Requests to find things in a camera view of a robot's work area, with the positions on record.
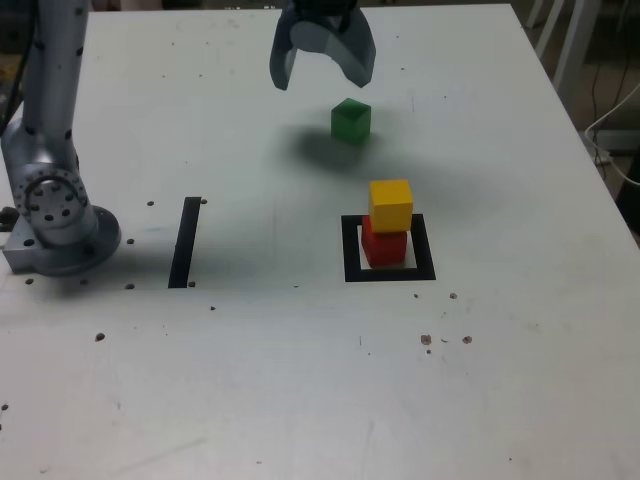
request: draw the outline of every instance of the red cube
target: red cube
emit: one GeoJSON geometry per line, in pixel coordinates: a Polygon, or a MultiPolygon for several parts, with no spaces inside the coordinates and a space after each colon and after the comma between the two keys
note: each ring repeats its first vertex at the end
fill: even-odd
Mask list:
{"type": "Polygon", "coordinates": [[[404,262],[407,232],[374,233],[371,219],[365,215],[362,217],[361,241],[371,268],[404,262]]]}

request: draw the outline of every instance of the black square outline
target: black square outline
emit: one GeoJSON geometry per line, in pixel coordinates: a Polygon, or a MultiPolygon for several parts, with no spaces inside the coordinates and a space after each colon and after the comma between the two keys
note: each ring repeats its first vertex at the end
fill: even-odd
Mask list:
{"type": "Polygon", "coordinates": [[[414,213],[411,218],[411,240],[416,268],[394,270],[363,270],[360,266],[360,239],[358,227],[362,225],[362,215],[342,215],[342,254],[344,256],[345,282],[409,282],[435,280],[427,228],[422,214],[414,213]]]}

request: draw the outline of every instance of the yellow cube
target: yellow cube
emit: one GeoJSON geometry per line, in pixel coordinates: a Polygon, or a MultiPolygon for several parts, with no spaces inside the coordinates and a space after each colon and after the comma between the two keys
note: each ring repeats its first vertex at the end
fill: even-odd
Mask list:
{"type": "Polygon", "coordinates": [[[369,184],[369,218],[375,233],[411,230],[413,197],[407,180],[378,180],[369,184]]]}

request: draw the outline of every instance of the green cube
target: green cube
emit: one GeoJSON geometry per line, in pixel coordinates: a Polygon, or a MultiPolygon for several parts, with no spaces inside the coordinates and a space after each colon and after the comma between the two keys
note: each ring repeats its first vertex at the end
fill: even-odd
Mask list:
{"type": "Polygon", "coordinates": [[[354,145],[364,142],[371,133],[371,107],[347,98],[331,110],[331,135],[354,145]]]}

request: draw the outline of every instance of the stacked cubes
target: stacked cubes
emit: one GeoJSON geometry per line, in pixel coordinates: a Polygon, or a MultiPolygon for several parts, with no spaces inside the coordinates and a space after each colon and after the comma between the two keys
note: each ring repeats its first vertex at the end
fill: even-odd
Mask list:
{"type": "Polygon", "coordinates": [[[413,197],[407,180],[369,185],[369,215],[362,218],[362,248],[371,268],[404,262],[413,197]]]}

